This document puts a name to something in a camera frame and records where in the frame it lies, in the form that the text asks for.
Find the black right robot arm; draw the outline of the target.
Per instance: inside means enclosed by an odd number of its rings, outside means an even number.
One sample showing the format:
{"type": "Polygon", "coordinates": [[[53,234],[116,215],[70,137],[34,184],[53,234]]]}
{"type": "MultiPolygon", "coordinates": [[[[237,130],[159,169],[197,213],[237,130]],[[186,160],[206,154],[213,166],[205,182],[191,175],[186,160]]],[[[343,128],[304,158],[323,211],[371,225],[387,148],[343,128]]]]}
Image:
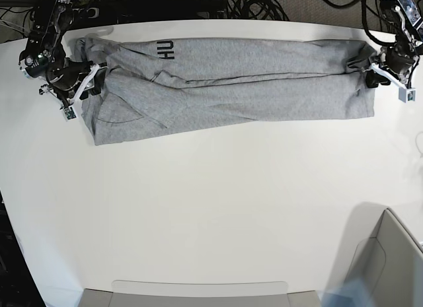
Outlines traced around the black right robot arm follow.
{"type": "Polygon", "coordinates": [[[20,70],[30,79],[45,84],[40,94],[51,93],[63,106],[101,93],[101,78],[106,64],[89,60],[73,61],[62,45],[64,34],[71,29],[88,7],[73,10],[79,0],[40,0],[34,8],[32,29],[25,49],[19,55],[20,70]]]}

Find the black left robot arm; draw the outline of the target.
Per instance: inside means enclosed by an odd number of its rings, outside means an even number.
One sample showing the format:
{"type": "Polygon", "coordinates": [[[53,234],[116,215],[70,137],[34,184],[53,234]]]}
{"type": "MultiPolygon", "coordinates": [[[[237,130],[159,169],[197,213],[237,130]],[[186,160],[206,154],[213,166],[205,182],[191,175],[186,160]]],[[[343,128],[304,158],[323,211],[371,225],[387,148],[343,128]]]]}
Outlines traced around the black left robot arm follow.
{"type": "Polygon", "coordinates": [[[367,71],[366,85],[376,88],[393,81],[411,87],[411,79],[422,55],[422,15],[414,0],[376,0],[381,18],[395,33],[394,42],[382,42],[369,32],[366,0],[361,0],[362,24],[370,40],[381,46],[379,55],[371,58],[380,73],[367,71]]]}

